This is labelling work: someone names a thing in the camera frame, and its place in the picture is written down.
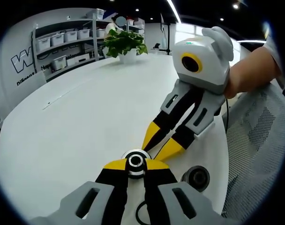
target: gray gripper housing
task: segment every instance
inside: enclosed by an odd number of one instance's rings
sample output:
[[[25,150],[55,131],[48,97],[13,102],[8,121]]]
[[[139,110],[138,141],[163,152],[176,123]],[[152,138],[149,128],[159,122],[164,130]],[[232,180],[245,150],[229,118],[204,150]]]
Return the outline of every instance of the gray gripper housing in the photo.
[[[48,217],[36,217],[31,225],[101,225],[113,186],[86,182],[64,197],[60,208]]]
[[[197,111],[185,126],[199,135],[211,122],[213,122],[214,113],[224,102],[224,95],[216,95],[206,90]]]
[[[186,182],[158,186],[165,201],[170,225],[236,225],[238,221],[221,217],[211,201]]]
[[[178,79],[175,82],[175,86],[171,93],[169,93],[160,109],[167,114],[170,114],[179,101],[191,90],[195,88],[193,85],[183,82]],[[195,134],[199,135],[212,121],[214,113],[223,105],[225,97],[223,94],[217,95],[213,92],[204,90],[202,101],[191,117],[191,119],[185,124],[187,128],[192,130]]]

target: wall with lettering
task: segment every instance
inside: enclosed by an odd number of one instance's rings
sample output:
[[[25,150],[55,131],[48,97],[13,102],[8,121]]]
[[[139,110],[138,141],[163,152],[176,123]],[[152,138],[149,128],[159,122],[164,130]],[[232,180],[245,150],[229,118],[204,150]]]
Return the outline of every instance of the wall with lettering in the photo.
[[[9,100],[10,93],[18,88],[18,82],[32,76],[35,72],[31,55],[31,32],[36,24],[42,27],[60,23],[66,20],[67,16],[70,16],[71,20],[79,19],[90,10],[89,8],[52,10],[29,17],[11,27],[0,42],[0,97]],[[78,46],[71,46],[52,52],[46,59],[38,61],[39,68],[43,67],[49,73],[49,64],[52,59],[64,54],[69,57],[77,55],[79,49]]]

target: potted plant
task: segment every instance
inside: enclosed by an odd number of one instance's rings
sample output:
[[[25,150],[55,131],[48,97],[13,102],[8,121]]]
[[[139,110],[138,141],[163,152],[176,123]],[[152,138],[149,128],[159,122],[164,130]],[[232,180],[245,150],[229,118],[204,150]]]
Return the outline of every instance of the potted plant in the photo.
[[[107,56],[114,58],[120,57],[123,63],[133,63],[136,59],[136,53],[148,54],[147,46],[143,43],[143,37],[134,32],[122,31],[118,33],[114,30],[109,31],[109,37],[104,41],[105,47],[108,48]]]

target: sleeve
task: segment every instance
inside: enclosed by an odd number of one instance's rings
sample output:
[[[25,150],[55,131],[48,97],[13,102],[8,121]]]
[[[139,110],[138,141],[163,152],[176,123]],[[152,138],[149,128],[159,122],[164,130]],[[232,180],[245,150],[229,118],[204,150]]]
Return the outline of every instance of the sleeve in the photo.
[[[268,35],[266,43],[263,46],[270,52],[270,54],[272,55],[272,57],[274,58],[275,62],[277,63],[277,65],[279,66],[281,70],[282,75],[277,78],[277,82],[279,86],[281,87],[281,89],[284,89],[285,88],[285,78],[283,76],[283,67],[281,65],[281,60],[280,60],[280,56],[277,51],[277,46],[273,38],[270,35]]]
[[[109,31],[110,31],[110,30],[116,31],[116,28],[115,28],[115,26],[114,26],[112,23],[110,23],[110,24],[108,24],[108,25],[106,26],[106,28],[105,28],[106,34],[109,34]]]

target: white round table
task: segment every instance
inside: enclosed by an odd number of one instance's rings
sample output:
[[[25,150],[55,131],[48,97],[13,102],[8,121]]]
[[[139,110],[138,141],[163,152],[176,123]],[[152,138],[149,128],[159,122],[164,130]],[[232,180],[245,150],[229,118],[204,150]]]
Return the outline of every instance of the white round table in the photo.
[[[0,184],[21,215],[48,216],[63,197],[95,181],[108,162],[140,148],[177,78],[171,56],[141,55],[133,65],[111,58],[70,71],[23,100],[0,134]],[[210,183],[203,194],[220,214],[228,148],[221,116],[214,121],[191,149],[166,163],[178,180],[194,165],[207,168]],[[122,224],[138,224],[135,209],[143,198],[143,180],[129,180]],[[140,217],[149,222],[145,207]]]

